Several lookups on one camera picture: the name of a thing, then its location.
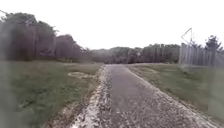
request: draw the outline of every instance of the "white sky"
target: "white sky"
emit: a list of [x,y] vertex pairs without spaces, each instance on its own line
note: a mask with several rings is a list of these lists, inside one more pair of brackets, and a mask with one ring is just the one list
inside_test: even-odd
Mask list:
[[197,43],[211,34],[224,42],[223,0],[0,0],[6,12],[25,12],[71,34],[83,47],[180,44],[193,28]]

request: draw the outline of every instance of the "asphalt road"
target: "asphalt road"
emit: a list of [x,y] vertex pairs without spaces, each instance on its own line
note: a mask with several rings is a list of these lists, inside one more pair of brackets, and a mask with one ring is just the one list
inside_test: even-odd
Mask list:
[[125,66],[108,65],[104,70],[104,89],[99,99],[97,127],[215,127]]

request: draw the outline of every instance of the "treeline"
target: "treeline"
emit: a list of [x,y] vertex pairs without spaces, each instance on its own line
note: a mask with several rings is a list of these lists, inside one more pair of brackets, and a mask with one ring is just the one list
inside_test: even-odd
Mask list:
[[1,59],[51,59],[79,62],[90,51],[79,46],[71,35],[57,36],[54,27],[26,13],[7,14],[0,20]]
[[[216,52],[224,53],[220,47],[221,43],[216,36],[210,36],[205,43],[204,48],[195,42],[192,42],[190,47],[210,51],[212,53],[211,65],[214,65]],[[37,21],[34,15],[7,14],[0,20],[1,60],[45,59],[63,62],[91,61],[118,64],[177,63],[179,52],[180,46],[175,44],[153,44],[144,48],[114,47],[89,50],[78,45],[69,34],[58,36],[53,26],[43,21]],[[193,57],[198,63],[202,58],[200,55]]]
[[154,44],[144,48],[115,47],[92,51],[92,60],[104,63],[177,63],[179,45]]

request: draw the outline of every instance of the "grass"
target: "grass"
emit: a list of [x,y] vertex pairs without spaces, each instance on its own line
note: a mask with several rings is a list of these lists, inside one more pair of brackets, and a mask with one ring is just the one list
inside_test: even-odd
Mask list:
[[79,102],[86,95],[91,79],[68,77],[69,72],[94,75],[100,67],[100,64],[58,62],[0,62],[0,65],[0,82],[8,85],[1,88],[12,93],[16,115],[22,127],[29,128],[43,127],[66,104]]
[[215,90],[215,85],[224,83],[224,77],[214,80],[217,77],[213,76],[218,70],[214,71],[206,67],[192,67],[190,74],[181,71],[174,64],[136,64],[128,67],[162,91],[205,113],[208,113],[208,108],[216,108],[217,105],[210,106],[210,101],[214,101],[212,95],[221,92],[212,90]]

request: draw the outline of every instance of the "fence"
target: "fence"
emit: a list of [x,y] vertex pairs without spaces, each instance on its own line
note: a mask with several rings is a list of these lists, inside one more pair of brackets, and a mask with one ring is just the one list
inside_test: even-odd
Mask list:
[[208,113],[224,121],[224,54],[212,53],[196,45],[181,44],[179,67],[190,74],[202,69],[196,80],[205,81],[201,81],[202,86],[195,89],[201,89],[206,94],[203,102]]

